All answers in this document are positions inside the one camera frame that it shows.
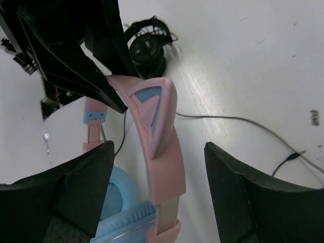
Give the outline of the blue pink cat-ear headphones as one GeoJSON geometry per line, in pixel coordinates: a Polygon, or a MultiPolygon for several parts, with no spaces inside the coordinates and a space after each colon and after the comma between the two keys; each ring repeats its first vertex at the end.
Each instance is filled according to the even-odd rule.
{"type": "Polygon", "coordinates": [[[142,80],[111,75],[136,125],[150,199],[138,202],[135,183],[114,167],[110,186],[121,194],[118,213],[103,213],[92,242],[175,242],[181,230],[179,198],[186,191],[184,161],[174,127],[177,91],[168,77],[142,80]]]}

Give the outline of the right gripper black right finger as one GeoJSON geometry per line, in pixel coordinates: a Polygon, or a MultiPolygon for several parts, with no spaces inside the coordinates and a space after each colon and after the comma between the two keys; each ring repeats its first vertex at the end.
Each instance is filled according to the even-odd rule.
{"type": "Polygon", "coordinates": [[[221,242],[323,242],[323,190],[267,175],[212,142],[205,164],[221,242]]]}

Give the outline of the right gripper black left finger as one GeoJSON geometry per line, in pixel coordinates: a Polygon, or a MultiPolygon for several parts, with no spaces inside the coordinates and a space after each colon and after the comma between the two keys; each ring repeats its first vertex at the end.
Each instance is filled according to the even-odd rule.
{"type": "Polygon", "coordinates": [[[1,185],[1,242],[89,242],[114,163],[114,143],[1,185]]]}

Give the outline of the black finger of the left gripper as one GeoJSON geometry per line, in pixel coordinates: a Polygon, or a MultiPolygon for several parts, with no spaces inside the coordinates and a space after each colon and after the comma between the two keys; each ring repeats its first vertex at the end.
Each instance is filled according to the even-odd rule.
{"type": "Polygon", "coordinates": [[[87,5],[85,45],[115,75],[139,77],[127,45],[118,1],[91,1],[87,5]]]}
{"type": "Polygon", "coordinates": [[[127,110],[104,74],[84,54],[61,1],[22,1],[16,13],[46,80],[121,114],[127,110]]]}

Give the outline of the small black on-ear headphones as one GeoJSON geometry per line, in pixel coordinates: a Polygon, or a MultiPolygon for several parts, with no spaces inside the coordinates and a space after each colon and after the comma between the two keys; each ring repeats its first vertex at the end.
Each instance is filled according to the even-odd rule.
{"type": "MultiPolygon", "coordinates": [[[[131,39],[133,42],[129,47],[129,52],[133,64],[135,65],[138,73],[145,79],[153,77],[162,77],[167,69],[167,61],[165,59],[164,46],[171,46],[173,42],[176,42],[179,38],[175,35],[163,20],[158,19],[155,15],[149,19],[141,21],[135,21],[131,25],[125,24],[127,27],[124,32],[126,41],[131,39]]],[[[278,141],[280,141],[288,150],[292,152],[287,158],[281,162],[271,176],[274,177],[277,171],[287,162],[295,160],[301,157],[311,167],[315,168],[319,172],[323,173],[323,168],[316,165],[307,159],[303,153],[304,151],[296,151],[283,137],[267,128],[266,126],[253,121],[251,119],[238,117],[238,116],[219,116],[219,115],[187,115],[176,112],[177,116],[190,119],[202,119],[202,118],[217,118],[217,119],[231,119],[239,120],[242,122],[253,124],[260,129],[264,130],[268,134],[272,135],[278,141]]]]}

